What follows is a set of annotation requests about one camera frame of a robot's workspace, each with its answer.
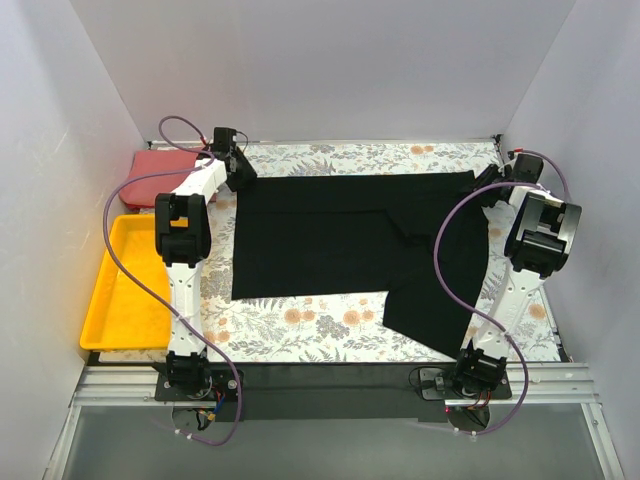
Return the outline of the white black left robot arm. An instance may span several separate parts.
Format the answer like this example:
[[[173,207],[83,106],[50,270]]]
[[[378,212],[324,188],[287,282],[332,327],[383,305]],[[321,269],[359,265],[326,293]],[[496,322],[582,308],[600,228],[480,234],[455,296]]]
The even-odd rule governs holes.
[[[201,274],[212,246],[207,204],[221,185],[236,191],[257,178],[237,145],[241,134],[216,127],[204,157],[196,162],[200,169],[155,200],[155,246],[168,276],[172,307],[165,375],[170,387],[193,400],[205,398],[213,386],[200,315]]]

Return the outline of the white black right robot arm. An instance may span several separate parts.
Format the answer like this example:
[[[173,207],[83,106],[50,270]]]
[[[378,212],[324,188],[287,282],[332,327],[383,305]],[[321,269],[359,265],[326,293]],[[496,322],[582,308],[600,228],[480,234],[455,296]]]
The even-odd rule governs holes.
[[[544,282],[566,264],[574,244],[582,207],[543,189],[538,184],[545,155],[526,149],[508,153],[510,163],[485,169],[473,189],[503,186],[487,192],[486,206],[499,200],[510,205],[515,219],[505,241],[506,270],[488,313],[500,325],[487,322],[460,351],[452,373],[454,389],[464,397],[488,399],[506,383],[506,364],[515,332],[526,307]]]

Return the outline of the black t shirt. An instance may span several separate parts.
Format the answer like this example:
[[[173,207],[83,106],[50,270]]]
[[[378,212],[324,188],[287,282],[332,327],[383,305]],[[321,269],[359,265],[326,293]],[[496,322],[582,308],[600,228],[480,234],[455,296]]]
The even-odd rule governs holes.
[[[462,349],[488,267],[470,171],[260,178],[237,197],[232,298],[385,292],[383,323]]]

